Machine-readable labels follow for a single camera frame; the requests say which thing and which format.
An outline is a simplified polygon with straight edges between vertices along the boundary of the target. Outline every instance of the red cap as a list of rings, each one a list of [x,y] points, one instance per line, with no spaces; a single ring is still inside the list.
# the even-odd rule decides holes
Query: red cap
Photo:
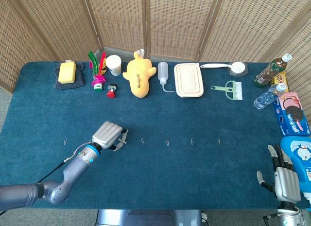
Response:
[[[109,98],[115,98],[115,93],[113,91],[108,91],[106,96],[109,97]]]

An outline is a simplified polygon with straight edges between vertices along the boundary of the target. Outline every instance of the small brush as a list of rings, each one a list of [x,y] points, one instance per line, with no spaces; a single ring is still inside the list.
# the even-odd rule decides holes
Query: small brush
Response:
[[[225,95],[231,100],[239,100],[239,101],[243,100],[241,82],[228,81],[225,84],[225,87],[211,86],[210,89],[218,90],[218,91],[225,91]]]

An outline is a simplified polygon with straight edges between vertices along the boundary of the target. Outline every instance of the plastic squeeze bottle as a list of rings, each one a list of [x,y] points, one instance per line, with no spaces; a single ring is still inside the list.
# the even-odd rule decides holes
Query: plastic squeeze bottle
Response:
[[[263,109],[271,104],[273,101],[277,100],[278,97],[283,95],[286,90],[285,84],[274,84],[269,87],[268,91],[261,94],[254,100],[254,106],[257,109]]]
[[[269,83],[277,74],[284,71],[287,63],[292,59],[292,56],[287,53],[283,57],[274,59],[260,74],[254,79],[254,84],[257,87],[263,87]]]
[[[166,85],[166,81],[169,78],[169,65],[166,62],[160,62],[157,66],[157,78],[160,80],[160,84],[162,85],[162,89],[165,92],[174,92],[174,91],[167,91],[164,88]]]

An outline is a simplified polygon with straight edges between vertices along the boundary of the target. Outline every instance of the blue table mat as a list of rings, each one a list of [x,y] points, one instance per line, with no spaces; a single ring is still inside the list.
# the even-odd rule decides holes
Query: blue table mat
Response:
[[[204,94],[180,98],[150,79],[148,95],[135,97],[122,75],[107,72],[103,92],[94,92],[86,63],[85,86],[57,90],[59,62],[31,62],[21,70],[0,135],[0,185],[33,183],[91,139],[105,121],[128,129],[121,150],[102,152],[74,186],[69,198],[54,206],[38,200],[35,208],[77,209],[262,209],[278,206],[256,177],[261,170],[273,183],[268,144],[279,143],[272,106],[253,101],[266,88],[252,83],[267,63],[248,63],[249,73],[231,77],[226,69],[202,69]],[[166,90],[174,90],[169,63]],[[122,64],[126,70],[127,63]],[[242,82],[243,101],[210,90],[229,80]],[[117,83],[116,98],[106,97]],[[62,181],[62,170],[48,179]]]

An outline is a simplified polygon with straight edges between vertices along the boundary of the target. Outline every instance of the yellow sponge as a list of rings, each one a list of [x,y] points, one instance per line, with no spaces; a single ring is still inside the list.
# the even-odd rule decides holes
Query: yellow sponge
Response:
[[[58,82],[61,84],[72,84],[76,75],[76,64],[74,62],[64,62],[60,64]]]

